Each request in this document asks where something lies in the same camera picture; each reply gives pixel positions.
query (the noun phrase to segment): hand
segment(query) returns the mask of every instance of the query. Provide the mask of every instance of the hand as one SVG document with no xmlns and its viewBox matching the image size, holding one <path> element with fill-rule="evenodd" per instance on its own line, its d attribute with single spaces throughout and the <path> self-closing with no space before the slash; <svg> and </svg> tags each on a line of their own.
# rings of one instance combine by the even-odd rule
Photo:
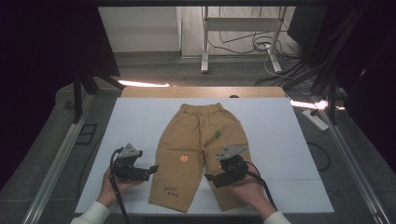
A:
<svg viewBox="0 0 396 224">
<path fill-rule="evenodd" d="M 117 200 L 116 193 L 114 192 L 114 189 L 111 187 L 110 181 L 108 179 L 109 175 L 110 175 L 110 169 L 107 168 L 105 174 L 103 175 L 102 188 L 99 197 L 96 199 L 97 202 L 101 203 L 106 207 L 109 207 Z M 126 190 L 129 189 L 130 187 L 142 184 L 144 182 L 144 181 L 125 182 L 119 180 L 116 176 L 115 178 L 116 178 L 117 186 L 119 187 L 120 194 L 125 193 Z"/>
<path fill-rule="evenodd" d="M 255 175 L 259 174 L 253 165 L 248 163 L 247 166 L 251 173 Z M 244 203 L 251 205 L 263 220 L 267 219 L 276 211 L 265 197 L 260 181 L 250 175 L 246 175 L 243 180 L 229 185 L 226 188 L 238 195 Z"/>
</svg>

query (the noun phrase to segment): pant leg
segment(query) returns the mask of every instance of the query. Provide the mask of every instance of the pant leg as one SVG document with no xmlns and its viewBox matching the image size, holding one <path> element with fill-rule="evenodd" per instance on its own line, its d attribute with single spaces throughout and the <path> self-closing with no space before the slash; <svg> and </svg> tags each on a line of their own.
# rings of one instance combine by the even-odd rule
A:
<svg viewBox="0 0 396 224">
<path fill-rule="evenodd" d="M 220 104 L 216 106 L 220 108 L 219 111 L 205 114 L 205 117 L 201 118 L 201 141 L 205 152 L 206 172 L 211 175 L 223 173 L 219 168 L 219 161 L 216 156 L 223 150 L 224 146 L 248 146 L 248 139 L 240 121 Z M 250 161 L 248 151 L 244 151 L 240 155 L 245 161 Z M 217 189 L 212 182 L 209 182 L 209 185 L 215 193 L 221 210 L 246 205 L 226 188 Z"/>
<path fill-rule="evenodd" d="M 202 178 L 204 152 L 200 147 L 199 117 L 183 105 L 160 139 L 149 201 L 186 213 Z"/>
</svg>

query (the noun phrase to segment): black cable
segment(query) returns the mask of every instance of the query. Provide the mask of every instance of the black cable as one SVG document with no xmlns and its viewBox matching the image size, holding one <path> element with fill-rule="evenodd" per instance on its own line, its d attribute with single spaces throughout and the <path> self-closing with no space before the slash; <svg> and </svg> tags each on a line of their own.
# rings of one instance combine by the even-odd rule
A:
<svg viewBox="0 0 396 224">
<path fill-rule="evenodd" d="M 113 154 L 111 155 L 111 160 L 110 160 L 110 174 L 108 176 L 108 180 L 110 181 L 111 187 L 114 189 L 114 192 L 116 193 L 116 197 L 117 197 L 117 201 L 119 202 L 120 205 L 120 210 L 122 212 L 122 216 L 124 217 L 125 223 L 129 224 L 129 218 L 128 215 L 126 214 L 125 211 L 125 206 L 123 204 L 121 195 L 120 195 L 120 190 L 119 187 L 117 186 L 117 181 L 116 181 L 116 177 L 113 174 L 113 161 L 114 161 L 114 156 L 116 154 L 120 154 L 120 152 L 122 151 L 122 148 L 117 149 L 113 152 Z"/>
<path fill-rule="evenodd" d="M 311 143 L 311 142 L 306 142 L 308 145 L 312 145 L 314 147 L 317 147 L 320 151 L 322 151 L 326 157 L 327 157 L 327 164 L 323 167 L 323 168 L 318 168 L 318 171 L 326 171 L 327 169 L 330 168 L 330 166 L 332 165 L 332 158 L 330 157 L 329 153 L 323 148 L 320 147 L 319 145 L 315 144 L 315 143 Z"/>
<path fill-rule="evenodd" d="M 258 173 L 258 175 L 256 175 L 256 174 L 254 174 L 254 173 L 251 173 L 250 171 L 247 171 L 247 175 L 252 176 L 252 177 L 255 178 L 256 180 L 260 181 L 260 183 L 262 183 L 262 186 L 264 187 L 265 193 L 267 194 L 268 201 L 271 203 L 271 205 L 272 205 L 272 206 L 275 208 L 275 210 L 277 211 L 277 208 L 276 208 L 274 199 L 272 198 L 270 189 L 268 188 L 267 183 L 265 183 L 265 181 L 262 179 L 262 177 L 261 177 L 261 175 L 260 175 L 259 169 L 257 169 L 257 167 L 256 167 L 253 163 L 251 163 L 251 162 L 249 162 L 249 161 L 246 161 L 246 163 L 252 165 L 252 166 L 256 169 L 256 171 L 257 171 L 257 173 Z"/>
</svg>

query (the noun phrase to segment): white table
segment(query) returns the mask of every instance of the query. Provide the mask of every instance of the white table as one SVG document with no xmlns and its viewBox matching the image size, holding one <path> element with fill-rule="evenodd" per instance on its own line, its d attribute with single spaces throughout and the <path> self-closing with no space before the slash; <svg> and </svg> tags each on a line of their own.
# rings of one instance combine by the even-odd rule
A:
<svg viewBox="0 0 396 224">
<path fill-rule="evenodd" d="M 115 149 L 131 143 L 143 150 L 135 166 L 154 165 L 156 147 L 165 126 L 182 104 L 221 103 L 235 114 L 247 134 L 253 162 L 267 182 L 277 208 L 283 213 L 330 213 L 332 205 L 311 157 L 303 133 L 287 98 L 119 98 L 102 145 L 82 192 L 77 213 L 85 212 L 99 194 L 103 173 Z M 122 198 L 126 211 L 144 216 L 185 215 L 149 203 L 148 181 L 130 189 Z M 119 212 L 119 206 L 110 207 Z M 246 206 L 226 212 L 218 204 L 203 177 L 187 215 L 253 215 Z"/>
</svg>

